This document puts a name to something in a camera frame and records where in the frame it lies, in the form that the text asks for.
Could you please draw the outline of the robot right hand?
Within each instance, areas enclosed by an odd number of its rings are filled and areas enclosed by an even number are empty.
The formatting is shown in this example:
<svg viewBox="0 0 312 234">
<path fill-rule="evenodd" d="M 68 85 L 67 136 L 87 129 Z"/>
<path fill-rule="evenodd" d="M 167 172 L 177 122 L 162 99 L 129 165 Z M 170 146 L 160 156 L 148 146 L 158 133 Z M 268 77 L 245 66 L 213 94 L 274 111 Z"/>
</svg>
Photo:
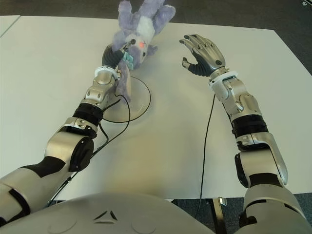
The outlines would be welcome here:
<svg viewBox="0 0 312 234">
<path fill-rule="evenodd" d="M 198 34 L 192 34 L 185 35 L 179 43 L 189 49 L 196 59 L 196 64 L 188 62 L 185 57 L 182 59 L 182 66 L 191 73 L 210 77 L 213 73 L 219 75 L 227 72 L 224 56 L 211 40 Z"/>
</svg>

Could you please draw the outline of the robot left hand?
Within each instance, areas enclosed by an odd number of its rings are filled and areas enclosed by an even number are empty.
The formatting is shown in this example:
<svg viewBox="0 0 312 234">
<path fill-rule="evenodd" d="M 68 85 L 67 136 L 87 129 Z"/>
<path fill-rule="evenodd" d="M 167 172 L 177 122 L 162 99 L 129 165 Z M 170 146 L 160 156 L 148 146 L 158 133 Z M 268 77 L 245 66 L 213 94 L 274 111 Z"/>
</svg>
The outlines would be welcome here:
<svg viewBox="0 0 312 234">
<path fill-rule="evenodd" d="M 124 54 L 128 51 L 131 42 L 126 42 L 119 49 L 114 50 L 114 44 L 109 44 L 102 55 L 102 66 L 111 67 L 116 69 L 117 65 L 120 63 Z"/>
</svg>

